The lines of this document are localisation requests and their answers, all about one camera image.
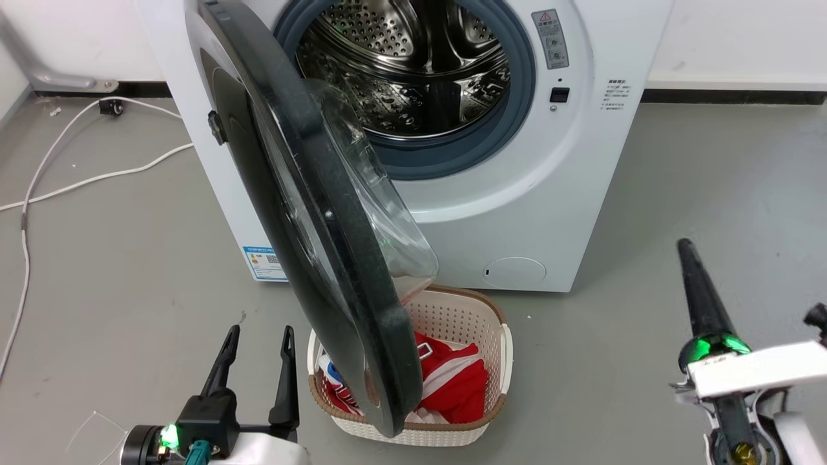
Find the concrete floor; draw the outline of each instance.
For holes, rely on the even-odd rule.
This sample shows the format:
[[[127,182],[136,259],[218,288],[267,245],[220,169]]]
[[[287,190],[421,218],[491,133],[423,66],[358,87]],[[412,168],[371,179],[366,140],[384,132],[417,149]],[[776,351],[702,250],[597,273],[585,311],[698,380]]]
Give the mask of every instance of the concrete floor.
[[[22,199],[87,102],[27,104],[0,132],[0,204]],[[188,141],[180,122],[135,106],[119,119],[84,117],[70,134],[37,192]],[[516,358],[506,408],[481,440],[427,449],[355,439],[303,388],[299,442],[319,464],[702,463],[705,417],[667,386],[689,336],[674,243],[696,241],[748,343],[812,338],[801,316],[827,300],[824,173],[827,108],[643,105],[575,289],[492,294]],[[19,222],[19,210],[0,213],[3,341],[22,284]],[[29,300],[0,384],[4,463],[98,463],[122,434],[100,417],[66,451],[94,410],[126,429],[173,421],[240,321],[238,417],[266,421],[282,328],[293,325],[302,347],[309,326],[288,286],[250,278],[193,151],[36,204],[30,227]],[[822,442],[825,394],[804,386],[791,400]]]

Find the cable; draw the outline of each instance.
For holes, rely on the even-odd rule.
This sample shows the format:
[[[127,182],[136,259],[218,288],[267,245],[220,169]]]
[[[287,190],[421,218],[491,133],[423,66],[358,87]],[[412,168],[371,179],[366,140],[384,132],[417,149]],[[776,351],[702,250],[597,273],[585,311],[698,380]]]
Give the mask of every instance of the cable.
[[[28,218],[26,216],[26,212],[28,210],[29,204],[32,201],[31,192],[35,189],[35,185],[37,184],[37,180],[40,179],[40,177],[41,177],[41,171],[43,171],[43,167],[45,166],[46,162],[49,160],[49,157],[51,156],[52,151],[55,149],[58,142],[60,142],[60,139],[63,139],[63,136],[66,134],[66,132],[69,130],[69,128],[72,127],[74,122],[78,121],[78,118],[80,118],[80,116],[83,115],[84,113],[86,113],[89,109],[94,108],[96,105],[98,105],[98,103],[105,102],[107,100],[121,100],[123,102],[132,102],[132,103],[141,105],[143,107],[154,108],[155,110],[159,110],[163,113],[167,113],[167,114],[172,115],[172,116],[174,116],[178,119],[183,119],[183,118],[181,118],[181,116],[179,114],[171,112],[170,110],[167,110],[166,108],[156,107],[155,105],[150,105],[148,103],[139,102],[139,101],[133,100],[131,98],[124,98],[124,97],[104,97],[104,98],[100,98],[99,100],[96,100],[96,101],[90,103],[86,108],[81,110],[80,113],[75,115],[75,117],[73,117],[71,121],[69,121],[69,124],[67,124],[66,127],[63,129],[63,131],[60,133],[60,135],[57,136],[57,139],[55,139],[55,142],[51,145],[49,150],[46,152],[45,156],[43,156],[43,160],[41,161],[40,165],[37,166],[37,170],[35,171],[34,177],[31,178],[31,183],[29,183],[29,189],[26,191],[26,197],[23,198],[22,203],[20,203],[20,205],[22,205],[22,207],[23,207],[23,210],[21,211],[21,214],[22,214],[21,216],[22,217],[21,217],[21,225],[20,225],[20,234],[21,234],[21,240],[22,240],[22,245],[23,245],[23,260],[26,263],[26,274],[23,276],[23,291],[20,294],[20,304],[17,306],[17,316],[15,317],[14,325],[12,326],[12,334],[11,334],[11,336],[9,336],[8,342],[6,343],[6,350],[3,352],[2,360],[0,361],[0,381],[2,381],[3,374],[6,371],[6,364],[8,363],[9,355],[11,355],[11,353],[12,353],[12,345],[14,344],[14,339],[17,337],[17,330],[20,329],[20,321],[23,317],[23,308],[26,306],[26,295],[28,294],[28,291],[29,291],[29,279],[31,277],[31,263],[30,263],[30,260],[29,260],[29,246],[28,246],[28,242],[26,241],[26,230],[28,229]],[[94,182],[95,180],[98,180],[98,179],[92,178],[91,180],[82,181],[81,183],[78,183],[77,185],[63,188],[63,189],[60,190],[60,192],[55,191],[55,193],[52,193],[52,194],[54,194],[54,195],[61,194],[62,192],[67,192],[69,190],[80,187],[80,185],[85,185],[85,184]],[[42,197],[48,198],[48,197],[51,197],[52,194],[47,194],[47,195],[42,196]]]
[[[93,178],[89,178],[87,180],[83,180],[83,181],[80,181],[78,183],[74,183],[72,185],[67,185],[66,187],[64,187],[62,189],[58,189],[54,192],[49,192],[48,194],[41,195],[40,197],[35,197],[34,199],[29,199],[29,205],[31,205],[35,202],[40,202],[41,200],[51,199],[52,197],[55,197],[56,195],[65,194],[65,193],[67,193],[71,190],[77,189],[78,187],[85,186],[87,184],[92,184],[95,181],[106,180],[106,179],[114,178],[114,177],[117,177],[117,176],[131,175],[131,174],[134,174],[134,173],[140,173],[141,171],[149,170],[151,167],[161,163],[162,161],[166,160],[167,158],[170,158],[171,156],[175,155],[176,153],[178,153],[180,151],[185,151],[185,150],[187,150],[189,148],[192,148],[192,147],[193,147],[192,143],[184,144],[180,147],[176,147],[176,148],[172,149],[171,151],[166,152],[164,155],[159,156],[154,161],[152,161],[152,162],[150,162],[146,165],[143,165],[140,168],[132,168],[131,170],[116,171],[114,173],[108,173],[108,174],[105,174],[105,175],[95,176]],[[15,207],[19,207],[21,205],[23,205],[22,200],[20,202],[14,203],[14,204],[3,205],[3,206],[0,206],[0,212],[5,211],[5,210],[10,210],[10,209],[13,209]]]

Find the label sticker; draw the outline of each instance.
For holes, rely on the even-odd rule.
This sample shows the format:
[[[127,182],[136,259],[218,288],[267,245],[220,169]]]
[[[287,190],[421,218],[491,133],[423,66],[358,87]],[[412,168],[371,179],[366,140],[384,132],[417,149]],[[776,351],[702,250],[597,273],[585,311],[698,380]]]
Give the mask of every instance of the label sticker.
[[[626,84],[626,79],[609,79],[606,90],[603,92],[601,110],[622,110],[629,101],[632,86]]]
[[[550,70],[566,68],[568,66],[568,50],[566,38],[563,37],[563,28],[557,18],[557,10],[544,10],[531,13],[531,19],[537,27],[540,42],[543,44],[543,54],[546,56],[546,67]]]
[[[244,246],[243,248],[247,262],[253,270],[253,276],[257,280],[287,281],[287,276],[284,275],[279,258],[272,247]]]

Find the black baseboard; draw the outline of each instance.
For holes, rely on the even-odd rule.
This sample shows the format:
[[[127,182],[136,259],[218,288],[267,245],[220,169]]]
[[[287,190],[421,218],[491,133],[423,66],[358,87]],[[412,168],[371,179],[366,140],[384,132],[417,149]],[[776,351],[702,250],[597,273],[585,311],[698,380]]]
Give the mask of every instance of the black baseboard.
[[[790,90],[645,89],[640,103],[718,103],[728,105],[821,105],[827,92]]]
[[[38,97],[126,97],[126,98],[172,98],[169,86],[166,82],[143,81],[143,82],[120,82],[117,89],[109,93],[89,92],[40,92],[35,91]]]
[[[172,98],[166,82],[121,82],[111,93],[35,92],[39,97]],[[641,103],[719,103],[730,105],[821,105],[827,92],[786,90],[645,89]]]

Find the laundry basket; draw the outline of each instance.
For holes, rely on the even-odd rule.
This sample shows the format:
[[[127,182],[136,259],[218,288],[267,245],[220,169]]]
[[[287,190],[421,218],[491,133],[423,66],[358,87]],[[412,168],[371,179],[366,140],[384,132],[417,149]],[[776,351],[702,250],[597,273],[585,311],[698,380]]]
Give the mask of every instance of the laundry basket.
[[[386,438],[359,415],[343,412],[330,404],[323,388],[317,360],[322,347],[311,331],[308,343],[308,374],[313,398],[339,428],[361,438],[412,446],[452,447],[476,441],[505,404],[511,381],[514,345],[511,331],[497,305],[484,295],[463,289],[432,285],[405,305],[413,330],[447,343],[475,343],[488,371],[483,417],[467,424],[405,423],[401,434]]]

